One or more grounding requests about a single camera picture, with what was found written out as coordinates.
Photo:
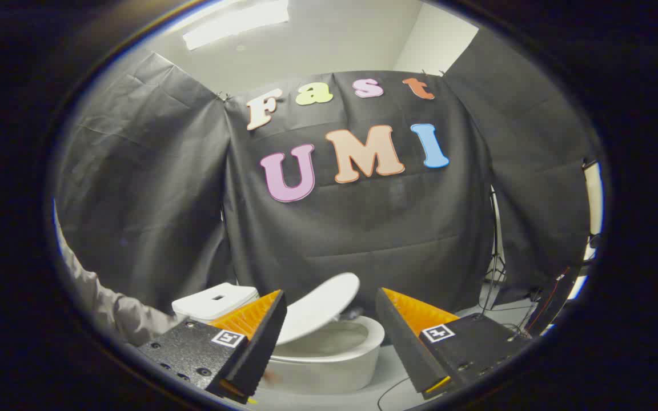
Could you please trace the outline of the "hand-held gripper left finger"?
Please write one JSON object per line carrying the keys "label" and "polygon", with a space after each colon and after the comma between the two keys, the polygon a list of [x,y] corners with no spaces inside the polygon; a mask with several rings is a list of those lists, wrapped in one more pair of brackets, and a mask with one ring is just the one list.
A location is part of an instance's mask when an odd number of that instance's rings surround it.
{"label": "hand-held gripper left finger", "polygon": [[286,297],[278,289],[208,323],[185,319],[136,349],[194,387],[246,404],[263,378],[286,314]]}

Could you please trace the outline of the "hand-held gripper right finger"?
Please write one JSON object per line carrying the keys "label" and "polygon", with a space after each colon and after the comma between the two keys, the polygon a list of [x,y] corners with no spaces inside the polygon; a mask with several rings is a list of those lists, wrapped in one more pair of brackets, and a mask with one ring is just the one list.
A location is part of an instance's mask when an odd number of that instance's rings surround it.
{"label": "hand-held gripper right finger", "polygon": [[530,343],[485,315],[459,317],[386,287],[377,291],[376,314],[425,400],[475,384]]}

